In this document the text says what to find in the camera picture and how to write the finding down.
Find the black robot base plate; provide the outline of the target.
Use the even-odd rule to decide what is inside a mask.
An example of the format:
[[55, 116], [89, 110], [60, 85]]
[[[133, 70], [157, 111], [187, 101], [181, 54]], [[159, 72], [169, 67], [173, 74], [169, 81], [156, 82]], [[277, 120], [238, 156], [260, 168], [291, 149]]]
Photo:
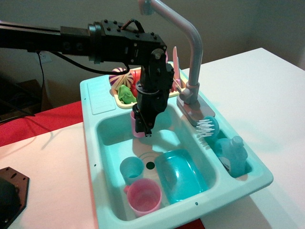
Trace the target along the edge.
[[0, 227], [7, 229], [27, 206], [30, 179], [11, 168], [0, 170]]

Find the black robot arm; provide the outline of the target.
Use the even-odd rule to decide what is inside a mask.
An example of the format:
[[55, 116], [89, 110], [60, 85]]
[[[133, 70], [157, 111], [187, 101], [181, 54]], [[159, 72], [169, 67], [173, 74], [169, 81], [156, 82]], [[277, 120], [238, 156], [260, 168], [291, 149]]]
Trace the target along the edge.
[[167, 47], [162, 39], [155, 33], [146, 33], [138, 21], [135, 25], [136, 29], [132, 29], [129, 22], [103, 20], [86, 29], [53, 29], [1, 22], [0, 45], [28, 52], [48, 51], [64, 60], [69, 55], [87, 56], [95, 64], [121, 62], [127, 68], [140, 66], [137, 104], [132, 108], [134, 129], [150, 136], [157, 115], [167, 107], [174, 70], [166, 62]]

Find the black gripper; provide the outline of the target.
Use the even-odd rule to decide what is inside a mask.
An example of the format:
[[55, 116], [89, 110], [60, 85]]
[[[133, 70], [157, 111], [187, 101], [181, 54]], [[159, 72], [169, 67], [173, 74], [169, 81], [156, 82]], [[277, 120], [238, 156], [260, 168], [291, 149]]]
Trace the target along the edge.
[[169, 91], [166, 89], [150, 92], [143, 87], [136, 87], [136, 89], [137, 103], [132, 107], [135, 119], [134, 136], [151, 137], [152, 132], [147, 126], [154, 126], [157, 115], [165, 111]]

